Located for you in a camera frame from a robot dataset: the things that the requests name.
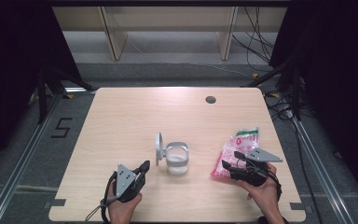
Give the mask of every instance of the round hole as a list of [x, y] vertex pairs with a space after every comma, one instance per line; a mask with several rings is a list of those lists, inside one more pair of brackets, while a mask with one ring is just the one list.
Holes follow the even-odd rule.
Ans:
[[214, 98], [214, 96], [207, 96], [205, 98], [205, 101], [208, 103], [208, 104], [214, 104], [216, 102], [216, 98]]

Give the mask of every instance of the wooden table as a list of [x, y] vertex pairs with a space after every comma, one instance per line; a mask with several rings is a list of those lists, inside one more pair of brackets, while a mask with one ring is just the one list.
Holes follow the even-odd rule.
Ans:
[[[205, 101], [216, 98], [214, 104]], [[79, 135], [56, 200], [54, 221], [82, 221], [103, 197], [109, 176], [122, 163], [137, 168], [151, 161], [143, 200], [132, 217], [138, 222], [247, 222], [262, 216], [235, 180], [211, 177], [223, 144], [242, 128], [259, 127], [259, 146], [283, 158], [274, 163], [282, 183], [279, 205], [289, 221], [303, 221], [304, 210], [269, 112], [256, 88], [101, 88]], [[166, 162], [155, 165], [156, 133], [164, 146], [187, 143], [185, 175], [170, 175]], [[100, 221], [97, 213], [91, 219]]]

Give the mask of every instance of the wrist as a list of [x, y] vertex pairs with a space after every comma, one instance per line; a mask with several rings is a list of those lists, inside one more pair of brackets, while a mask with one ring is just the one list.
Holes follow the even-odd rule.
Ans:
[[110, 220], [110, 224], [129, 224], [129, 222], [125, 222], [125, 221], [123, 221], [123, 220], [111, 219], [111, 220]]
[[266, 217], [268, 224], [284, 224], [282, 214], [278, 208], [268, 210], [264, 216]]

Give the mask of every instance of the black curtain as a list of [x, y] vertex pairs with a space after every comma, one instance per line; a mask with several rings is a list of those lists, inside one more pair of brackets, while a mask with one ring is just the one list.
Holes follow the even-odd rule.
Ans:
[[44, 65], [81, 79], [51, 7], [0, 0], [0, 150], [26, 110]]
[[[285, 62], [309, 18], [309, 8], [288, 8], [272, 66]], [[321, 18], [302, 52], [300, 75], [312, 108], [358, 182], [358, 1], [329, 0]], [[290, 76], [282, 74], [284, 85], [293, 84]]]

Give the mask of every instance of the plastic bag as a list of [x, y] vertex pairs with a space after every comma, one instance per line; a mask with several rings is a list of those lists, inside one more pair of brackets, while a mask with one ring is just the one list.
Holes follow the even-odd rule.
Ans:
[[234, 151], [239, 151], [242, 154], [247, 154], [258, 147], [258, 128], [241, 129], [237, 132], [235, 137], [231, 137], [223, 145], [223, 150], [217, 159], [215, 168], [211, 172], [211, 176], [228, 177], [229, 171], [223, 168], [222, 160], [229, 162], [232, 166], [245, 168], [246, 162], [240, 161], [234, 157]]

